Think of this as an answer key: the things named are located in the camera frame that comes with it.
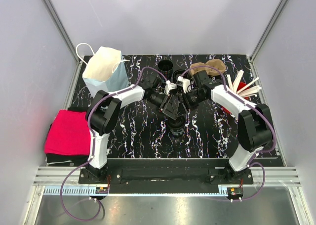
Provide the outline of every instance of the black marble table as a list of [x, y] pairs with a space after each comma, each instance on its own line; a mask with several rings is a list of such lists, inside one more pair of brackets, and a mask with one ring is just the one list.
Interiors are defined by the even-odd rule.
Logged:
[[[171, 60], [176, 69], [187, 69], [192, 63], [221, 59], [227, 66], [225, 74], [232, 80], [237, 72], [243, 70], [241, 81], [253, 80], [246, 55], [125, 55], [130, 60], [125, 63], [131, 84], [136, 82], [140, 69], [145, 66], [157, 68], [162, 59]], [[87, 107], [92, 97], [86, 87], [82, 65], [73, 95], [71, 107]], [[259, 97], [250, 101], [260, 103]], [[185, 134], [174, 137], [166, 127], [166, 118], [158, 113], [156, 107], [142, 101], [130, 104], [121, 110], [118, 123], [110, 135], [109, 158], [226, 158], [232, 156], [237, 148], [237, 121], [222, 107], [212, 101], [201, 103], [197, 110], [187, 116]], [[276, 152], [261, 155], [275, 157]]]

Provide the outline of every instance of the black round object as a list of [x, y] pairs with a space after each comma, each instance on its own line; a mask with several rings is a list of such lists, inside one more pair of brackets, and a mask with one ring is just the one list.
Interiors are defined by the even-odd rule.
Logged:
[[176, 120], [167, 120], [167, 126], [170, 128], [171, 133], [177, 137], [182, 136], [184, 134], [185, 124], [186, 118], [184, 116], [180, 116]]
[[[178, 77], [179, 77], [181, 74], [183, 74], [184, 71], [185, 71], [185, 70], [183, 70], [183, 69], [178, 69], [178, 70], [174, 71], [174, 73], [172, 74], [173, 83], [177, 83]], [[188, 74], [188, 72], [186, 72], [183, 77], [186, 78], [186, 79], [189, 79], [188, 76], [189, 76], [189, 74]]]
[[158, 63], [158, 70], [170, 80], [173, 72], [173, 64], [170, 60], [162, 60]]

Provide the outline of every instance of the light blue bag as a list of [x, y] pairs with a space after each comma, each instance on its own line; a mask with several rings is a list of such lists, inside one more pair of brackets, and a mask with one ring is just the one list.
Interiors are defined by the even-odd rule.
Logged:
[[[77, 56], [86, 63], [79, 55], [76, 47]], [[94, 53], [91, 46], [89, 46], [93, 56], [89, 62], [86, 63], [86, 68], [82, 74], [82, 78], [87, 85], [91, 96], [94, 97], [99, 90], [105, 92], [112, 92], [124, 89], [128, 87], [128, 77], [122, 59], [121, 51], [100, 47], [96, 53]]]

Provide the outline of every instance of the folded red cloth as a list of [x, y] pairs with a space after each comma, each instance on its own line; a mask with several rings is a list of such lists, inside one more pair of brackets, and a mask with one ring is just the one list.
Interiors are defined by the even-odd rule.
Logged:
[[85, 112], [60, 110], [45, 143], [45, 153], [89, 155], [90, 132]]

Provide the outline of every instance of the white wall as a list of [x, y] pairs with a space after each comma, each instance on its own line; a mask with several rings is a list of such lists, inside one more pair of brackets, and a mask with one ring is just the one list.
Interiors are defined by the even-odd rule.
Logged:
[[255, 59], [288, 165], [316, 221], [316, 2], [290, 0]]
[[0, 0], [0, 217], [20, 224], [75, 61], [41, 0]]
[[279, 1], [52, 0], [74, 45], [123, 54], [251, 54]]

